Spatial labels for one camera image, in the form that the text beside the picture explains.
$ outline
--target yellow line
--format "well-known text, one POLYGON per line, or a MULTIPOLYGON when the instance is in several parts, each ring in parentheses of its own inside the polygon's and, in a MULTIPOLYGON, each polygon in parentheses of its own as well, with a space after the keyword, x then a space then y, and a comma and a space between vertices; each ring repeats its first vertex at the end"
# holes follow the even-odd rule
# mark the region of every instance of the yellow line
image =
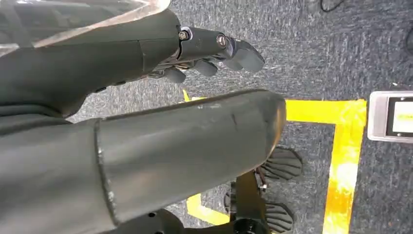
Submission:
MULTIPOLYGON (((189 99, 185 91, 184 97, 185 101, 202 98, 189 99)), ((348 234, 366 123, 366 101, 287 100, 286 103, 288 121, 336 125, 323 234, 348 234)), ((200 194, 190 197, 187 207, 190 215, 213 225, 229 221, 226 214, 202 206, 200 194)))
POLYGON ((188 214, 213 225, 222 225, 229 222, 228 215, 202 206, 201 194, 188 198, 187 209, 188 214))
POLYGON ((364 126, 366 101, 287 100, 287 120, 364 126))

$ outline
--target bolt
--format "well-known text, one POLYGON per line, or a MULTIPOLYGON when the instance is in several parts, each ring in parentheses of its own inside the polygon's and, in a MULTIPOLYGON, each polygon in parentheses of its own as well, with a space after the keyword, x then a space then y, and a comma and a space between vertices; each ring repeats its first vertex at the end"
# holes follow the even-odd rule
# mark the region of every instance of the bolt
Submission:
POLYGON ((178 33, 179 40, 188 40, 189 34, 187 31, 181 31, 178 33))
POLYGON ((217 43, 219 46, 225 48, 226 47, 226 36, 220 34, 217 36, 217 43))
POLYGON ((259 188, 265 190, 268 188, 268 186, 267 184, 263 184, 263 185, 260 185, 259 188))

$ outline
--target clear plastic cover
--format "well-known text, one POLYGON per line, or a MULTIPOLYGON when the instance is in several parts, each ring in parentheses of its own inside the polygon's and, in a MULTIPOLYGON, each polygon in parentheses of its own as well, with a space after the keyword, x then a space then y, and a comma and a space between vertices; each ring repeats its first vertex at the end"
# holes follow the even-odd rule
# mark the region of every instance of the clear plastic cover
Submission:
POLYGON ((165 10, 170 0, 0 0, 0 56, 165 10))

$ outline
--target cable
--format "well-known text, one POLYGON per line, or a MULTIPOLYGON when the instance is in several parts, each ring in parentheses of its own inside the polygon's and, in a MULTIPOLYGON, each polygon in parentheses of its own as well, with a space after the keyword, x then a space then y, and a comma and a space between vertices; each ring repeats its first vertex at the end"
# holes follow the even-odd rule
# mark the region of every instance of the cable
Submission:
POLYGON ((332 12, 332 11, 336 10, 337 7, 339 7, 343 2, 344 2, 344 0, 341 0, 341 1, 340 1, 339 3, 337 3, 337 5, 335 5, 333 8, 330 8, 330 9, 326 10, 326 9, 324 8, 324 6, 323 6, 323 0, 320 0, 320 8, 321 8, 321 10, 322 10, 323 12, 329 13, 329 12, 332 12))

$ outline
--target electronic device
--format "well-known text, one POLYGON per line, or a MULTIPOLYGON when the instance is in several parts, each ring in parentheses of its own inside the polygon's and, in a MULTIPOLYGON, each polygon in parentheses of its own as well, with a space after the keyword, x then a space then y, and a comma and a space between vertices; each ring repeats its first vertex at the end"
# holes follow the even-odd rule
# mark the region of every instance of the electronic device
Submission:
POLYGON ((372 92, 367 137, 413 143, 413 91, 372 92))

